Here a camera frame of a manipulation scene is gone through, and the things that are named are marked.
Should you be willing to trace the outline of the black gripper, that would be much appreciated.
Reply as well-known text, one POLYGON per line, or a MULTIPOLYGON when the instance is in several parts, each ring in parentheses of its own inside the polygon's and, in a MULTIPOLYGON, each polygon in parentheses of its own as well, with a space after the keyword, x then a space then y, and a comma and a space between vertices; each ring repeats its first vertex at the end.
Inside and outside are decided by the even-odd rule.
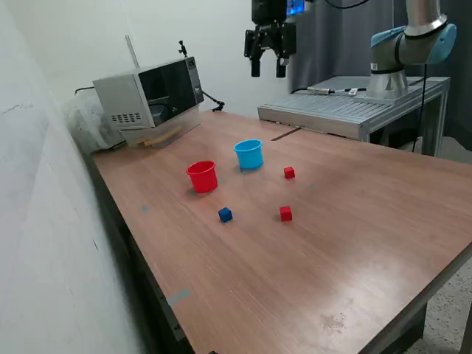
POLYGON ((290 57, 296 54, 296 25, 285 23, 287 1, 252 0, 251 20, 255 30, 246 30, 244 56, 251 62, 251 76, 260 76, 263 46, 270 46, 277 56, 276 77, 286 76, 290 57))

